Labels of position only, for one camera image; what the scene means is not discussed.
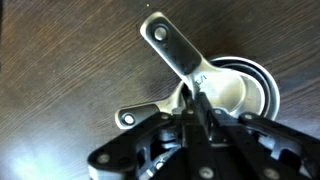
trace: black plastic part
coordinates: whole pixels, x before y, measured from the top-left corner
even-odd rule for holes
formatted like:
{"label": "black plastic part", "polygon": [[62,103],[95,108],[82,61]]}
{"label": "black plastic part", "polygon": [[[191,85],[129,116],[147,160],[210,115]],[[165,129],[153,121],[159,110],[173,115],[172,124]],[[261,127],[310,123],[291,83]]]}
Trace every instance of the black plastic part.
{"label": "black plastic part", "polygon": [[[154,33],[157,28],[166,29],[166,37],[159,41]],[[146,35],[161,54],[164,55],[168,64],[174,66],[179,73],[188,75],[201,63],[201,54],[191,43],[179,32],[176,27],[165,17],[158,17],[150,22],[146,29]]]}
{"label": "black plastic part", "polygon": [[[131,108],[124,108],[119,111],[118,118],[120,123],[123,126],[135,126],[139,124],[141,121],[147,119],[148,117],[160,112],[158,106],[155,104],[148,104],[143,106],[131,107]],[[131,115],[134,118],[133,124],[128,124],[124,121],[124,117],[126,115]]]}

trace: wooden table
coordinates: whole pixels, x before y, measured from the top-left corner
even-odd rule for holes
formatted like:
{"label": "wooden table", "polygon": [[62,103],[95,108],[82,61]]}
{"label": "wooden table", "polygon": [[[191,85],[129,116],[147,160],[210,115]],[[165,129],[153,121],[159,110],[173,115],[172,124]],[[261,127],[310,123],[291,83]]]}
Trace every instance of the wooden table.
{"label": "wooden table", "polygon": [[0,48],[0,179],[89,179],[86,159],[119,135],[114,112],[180,81],[140,36],[162,11],[209,58],[266,67],[278,121],[320,138],[320,3],[5,0]]}

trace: dark wood surface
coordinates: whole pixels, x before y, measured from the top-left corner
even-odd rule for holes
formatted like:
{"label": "dark wood surface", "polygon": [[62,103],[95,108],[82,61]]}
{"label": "dark wood surface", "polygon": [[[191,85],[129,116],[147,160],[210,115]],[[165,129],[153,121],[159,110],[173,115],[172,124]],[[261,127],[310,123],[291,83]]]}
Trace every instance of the dark wood surface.
{"label": "dark wood surface", "polygon": [[3,4],[0,179],[88,179],[88,154],[122,132],[114,112],[171,93],[179,78],[139,33],[157,10],[205,57],[265,66],[281,91],[278,121],[320,138],[317,0]]}

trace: screw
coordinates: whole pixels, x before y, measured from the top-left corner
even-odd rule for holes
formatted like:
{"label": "screw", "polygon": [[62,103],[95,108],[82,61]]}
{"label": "screw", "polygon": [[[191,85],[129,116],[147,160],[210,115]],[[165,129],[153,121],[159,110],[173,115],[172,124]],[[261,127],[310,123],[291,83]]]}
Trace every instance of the screw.
{"label": "screw", "polygon": [[129,125],[134,124],[134,117],[130,114],[125,115],[125,117],[123,118],[124,122],[126,122]]}
{"label": "screw", "polygon": [[168,119],[169,116],[168,116],[168,114],[162,114],[162,115],[161,115],[161,118],[162,118],[162,119]]}
{"label": "screw", "polygon": [[193,110],[192,110],[192,109],[189,109],[189,110],[187,111],[187,113],[188,113],[188,114],[193,114]]}
{"label": "screw", "polygon": [[106,164],[109,162],[110,156],[109,154],[101,154],[97,160],[100,164]]}
{"label": "screw", "polygon": [[280,179],[280,174],[272,168],[265,168],[263,170],[263,173],[267,178],[269,178],[271,180],[279,180]]}
{"label": "screw", "polygon": [[216,114],[221,114],[221,110],[216,109],[216,110],[214,110],[214,113],[216,113]]}
{"label": "screw", "polygon": [[167,37],[167,31],[165,28],[163,27],[158,27],[155,31],[154,31],[154,37],[159,40],[162,41]]}
{"label": "screw", "polygon": [[252,119],[252,116],[251,116],[250,114],[245,114],[244,117],[245,117],[246,119]]}
{"label": "screw", "polygon": [[160,161],[156,164],[156,168],[159,170],[164,165],[164,162]]}
{"label": "screw", "polygon": [[211,179],[214,176],[213,171],[208,167],[202,167],[199,174],[203,179]]}

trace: wood grain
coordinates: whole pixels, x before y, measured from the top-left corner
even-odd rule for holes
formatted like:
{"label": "wood grain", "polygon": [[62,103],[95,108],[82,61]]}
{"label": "wood grain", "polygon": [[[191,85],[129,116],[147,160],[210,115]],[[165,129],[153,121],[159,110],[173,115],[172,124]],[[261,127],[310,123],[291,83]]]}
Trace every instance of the wood grain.
{"label": "wood grain", "polygon": [[114,112],[171,93],[179,78],[139,34],[158,10],[206,57],[265,66],[278,121],[320,138],[319,1],[5,0],[0,179],[88,179],[88,154],[122,132]]}

